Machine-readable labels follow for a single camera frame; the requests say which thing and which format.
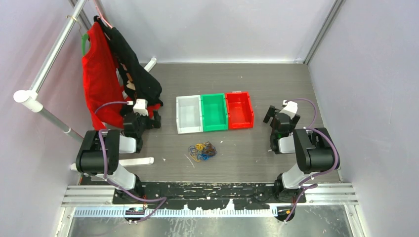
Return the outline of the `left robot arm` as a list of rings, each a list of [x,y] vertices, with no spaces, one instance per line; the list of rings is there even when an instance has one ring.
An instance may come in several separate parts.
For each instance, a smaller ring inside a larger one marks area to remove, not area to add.
[[[122,131],[115,129],[87,131],[76,156],[76,170],[111,182],[121,197],[133,204],[140,203],[144,197],[142,183],[138,175],[123,167],[119,156],[140,153],[144,132],[160,127],[161,116],[154,110],[151,118],[136,112],[126,114],[123,117]]]

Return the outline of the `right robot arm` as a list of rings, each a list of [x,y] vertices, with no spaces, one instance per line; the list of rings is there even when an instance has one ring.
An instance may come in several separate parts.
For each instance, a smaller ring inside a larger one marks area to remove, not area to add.
[[[295,154],[296,163],[278,175],[272,188],[273,197],[282,203],[294,200],[303,192],[303,184],[316,175],[339,168],[336,147],[326,128],[301,128],[297,103],[289,102],[282,109],[270,106],[263,119],[271,127],[270,148],[275,154]]]

